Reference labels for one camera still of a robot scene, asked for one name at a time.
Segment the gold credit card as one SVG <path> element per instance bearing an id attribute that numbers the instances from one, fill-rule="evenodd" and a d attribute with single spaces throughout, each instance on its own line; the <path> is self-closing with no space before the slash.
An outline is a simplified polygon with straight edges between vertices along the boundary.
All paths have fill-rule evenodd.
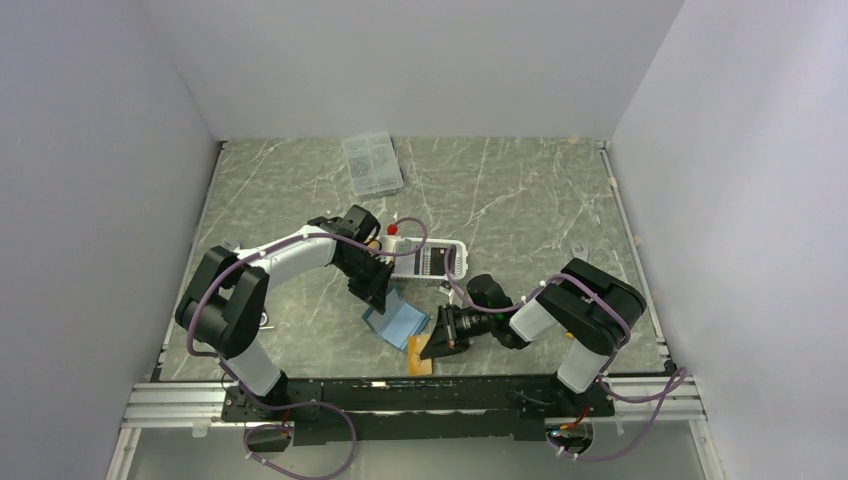
<path id="1" fill-rule="evenodd" d="M 407 373 L 409 376 L 429 376 L 433 374 L 432 360 L 421 357 L 429 338 L 429 334 L 419 334 L 408 338 Z"/>

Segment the blue card holder wallet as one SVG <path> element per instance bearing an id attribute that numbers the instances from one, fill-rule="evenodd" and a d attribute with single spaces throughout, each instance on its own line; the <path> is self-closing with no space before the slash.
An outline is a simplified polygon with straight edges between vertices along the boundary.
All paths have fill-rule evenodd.
<path id="1" fill-rule="evenodd" d="M 391 285 L 387 292 L 384 313 L 369 307 L 362 315 L 362 320 L 375 334 L 402 352 L 407 351 L 411 336 L 424 331 L 430 318 L 428 313 L 404 300 L 396 285 Z"/>

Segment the white plastic basket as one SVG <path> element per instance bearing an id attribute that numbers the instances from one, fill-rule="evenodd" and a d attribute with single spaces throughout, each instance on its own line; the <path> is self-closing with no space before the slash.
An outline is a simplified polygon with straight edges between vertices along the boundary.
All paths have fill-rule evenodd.
<path id="1" fill-rule="evenodd" d="M 447 279 L 446 258 L 453 268 L 455 280 L 463 279 L 468 268 L 468 251 L 459 240 L 428 239 L 415 253 L 407 255 L 422 241 L 416 237 L 383 235 L 380 242 L 388 251 L 403 253 L 403 256 L 388 257 L 394 263 L 393 280 L 421 280 L 441 282 Z"/>

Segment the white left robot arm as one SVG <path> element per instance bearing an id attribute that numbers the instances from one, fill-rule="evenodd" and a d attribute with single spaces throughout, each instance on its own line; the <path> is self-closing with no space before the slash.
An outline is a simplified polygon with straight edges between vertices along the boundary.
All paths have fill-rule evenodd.
<path id="1" fill-rule="evenodd" d="M 248 407 L 258 417 L 279 417 L 290 401 L 288 378 L 258 338 L 267 294 L 307 271 L 333 266 L 347 277 L 352 295 L 385 313 L 394 267 L 367 244 L 379 229 L 372 213 L 354 205 L 342 217 L 317 217 L 261 247 L 208 250 L 174 314 L 187 333 L 188 353 L 216 359 L 249 391 Z"/>

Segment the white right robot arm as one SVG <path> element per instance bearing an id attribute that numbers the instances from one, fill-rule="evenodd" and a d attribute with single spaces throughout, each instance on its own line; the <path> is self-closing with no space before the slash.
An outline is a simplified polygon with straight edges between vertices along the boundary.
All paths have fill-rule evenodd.
<path id="1" fill-rule="evenodd" d="M 470 279 L 462 300 L 464 307 L 438 308 L 420 358 L 463 353 L 473 338 L 485 334 L 520 350 L 560 326 L 573 341 L 550 392 L 553 406 L 564 415 L 574 415 L 588 404 L 589 388 L 629 342 L 632 328 L 647 310 L 636 288 L 580 258 L 517 302 L 489 274 Z"/>

